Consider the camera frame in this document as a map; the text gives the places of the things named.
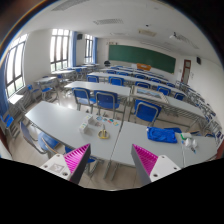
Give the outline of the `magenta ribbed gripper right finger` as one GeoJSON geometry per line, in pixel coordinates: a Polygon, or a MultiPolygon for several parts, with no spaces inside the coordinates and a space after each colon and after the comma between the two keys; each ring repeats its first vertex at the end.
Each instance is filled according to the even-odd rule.
{"type": "Polygon", "coordinates": [[[132,145],[131,155],[143,186],[180,170],[167,156],[156,156],[136,144],[132,145]]]}

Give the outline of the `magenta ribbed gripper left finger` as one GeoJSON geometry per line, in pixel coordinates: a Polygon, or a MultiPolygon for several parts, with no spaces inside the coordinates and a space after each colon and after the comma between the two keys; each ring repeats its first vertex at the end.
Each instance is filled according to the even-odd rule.
{"type": "Polygon", "coordinates": [[[74,184],[78,184],[85,170],[90,153],[91,147],[89,144],[86,144],[65,155],[54,155],[41,168],[74,184]]]}

